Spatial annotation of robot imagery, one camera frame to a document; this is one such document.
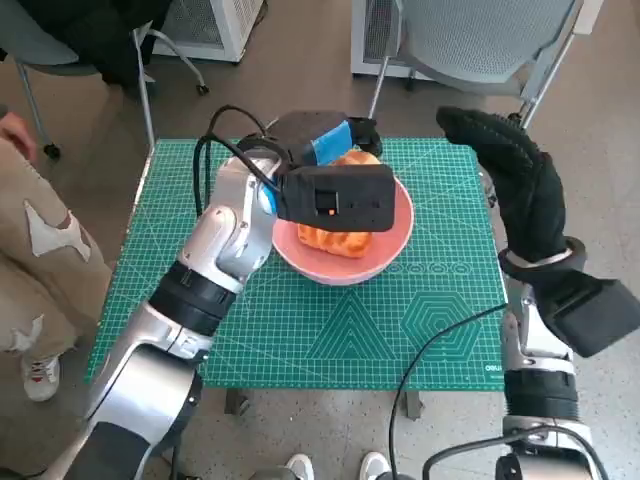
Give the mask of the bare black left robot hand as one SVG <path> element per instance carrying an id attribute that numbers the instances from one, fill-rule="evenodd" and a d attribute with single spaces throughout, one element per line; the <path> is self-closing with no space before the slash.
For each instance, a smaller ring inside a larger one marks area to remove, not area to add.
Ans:
<path id="1" fill-rule="evenodd" d="M 294 111 L 267 127 L 294 167 L 325 166 L 354 147 L 375 157 L 382 154 L 376 121 L 338 111 Z"/>

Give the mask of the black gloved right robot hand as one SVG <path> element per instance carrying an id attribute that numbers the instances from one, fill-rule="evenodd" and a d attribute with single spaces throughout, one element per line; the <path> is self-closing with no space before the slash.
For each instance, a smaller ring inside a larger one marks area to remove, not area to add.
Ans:
<path id="1" fill-rule="evenodd" d="M 489 174 L 510 252 L 538 263 L 567 250 L 564 190 L 549 153 L 516 122 L 497 114 L 445 106 L 436 122 L 447 140 L 474 150 Z"/>

